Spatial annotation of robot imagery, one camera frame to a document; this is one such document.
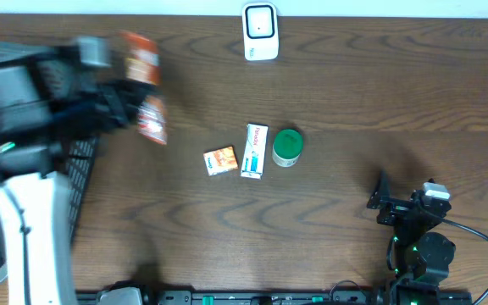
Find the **red Top chocolate bar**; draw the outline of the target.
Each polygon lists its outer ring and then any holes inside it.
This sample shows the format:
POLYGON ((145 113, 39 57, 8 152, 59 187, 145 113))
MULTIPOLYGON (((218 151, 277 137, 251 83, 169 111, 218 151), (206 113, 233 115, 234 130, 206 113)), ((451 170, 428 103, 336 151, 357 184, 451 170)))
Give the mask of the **red Top chocolate bar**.
POLYGON ((166 145, 167 111, 159 90, 161 72, 158 46, 155 41, 130 31, 123 31, 122 36, 129 47, 125 59, 126 79, 136 83, 143 95, 138 107, 138 130, 150 140, 166 145))

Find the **green lid jar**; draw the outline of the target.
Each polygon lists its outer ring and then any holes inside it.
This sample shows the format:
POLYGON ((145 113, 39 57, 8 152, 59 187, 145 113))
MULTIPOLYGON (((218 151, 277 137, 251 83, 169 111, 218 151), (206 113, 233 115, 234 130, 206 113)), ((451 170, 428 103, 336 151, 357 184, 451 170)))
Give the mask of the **green lid jar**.
POLYGON ((304 140, 298 131, 281 130, 274 139, 272 158, 280 167, 291 167, 297 163, 303 147, 304 140))

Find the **white Panadol box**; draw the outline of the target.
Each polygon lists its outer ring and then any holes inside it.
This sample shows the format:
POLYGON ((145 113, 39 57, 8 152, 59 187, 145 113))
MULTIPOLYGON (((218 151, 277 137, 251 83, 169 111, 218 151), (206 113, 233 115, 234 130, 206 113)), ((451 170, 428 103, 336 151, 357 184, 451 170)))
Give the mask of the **white Panadol box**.
POLYGON ((260 180, 263 175, 269 127, 247 125, 247 140, 242 158, 241 177, 260 180))

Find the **orange small packet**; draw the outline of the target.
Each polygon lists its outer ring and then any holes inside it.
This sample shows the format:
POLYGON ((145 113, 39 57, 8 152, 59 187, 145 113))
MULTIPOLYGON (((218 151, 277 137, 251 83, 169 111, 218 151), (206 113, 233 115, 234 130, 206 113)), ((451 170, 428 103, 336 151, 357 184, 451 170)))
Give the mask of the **orange small packet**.
POLYGON ((205 152, 203 158, 209 176, 219 175, 238 169, 233 146, 205 152))

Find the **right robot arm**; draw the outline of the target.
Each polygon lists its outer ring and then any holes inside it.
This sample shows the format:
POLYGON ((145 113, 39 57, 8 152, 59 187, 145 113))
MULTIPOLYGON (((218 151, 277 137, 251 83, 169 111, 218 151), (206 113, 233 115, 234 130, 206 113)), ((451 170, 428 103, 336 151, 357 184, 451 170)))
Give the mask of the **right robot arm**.
POLYGON ((432 229, 451 210, 444 185, 429 180, 409 199, 391 195, 387 174, 380 173, 367 208, 377 209, 376 221, 393 228, 386 262, 393 280, 374 289, 372 304, 439 304, 439 284, 448 277, 456 247, 432 229))

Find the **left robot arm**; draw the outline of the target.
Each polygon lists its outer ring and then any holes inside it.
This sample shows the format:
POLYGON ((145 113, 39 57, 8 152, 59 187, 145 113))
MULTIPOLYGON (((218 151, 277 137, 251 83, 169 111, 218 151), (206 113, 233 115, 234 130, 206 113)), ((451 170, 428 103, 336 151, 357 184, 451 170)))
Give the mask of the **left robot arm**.
POLYGON ((0 226, 12 304, 76 304, 71 263, 75 141, 129 125, 147 87, 101 82, 106 41, 63 46, 0 42, 0 226))

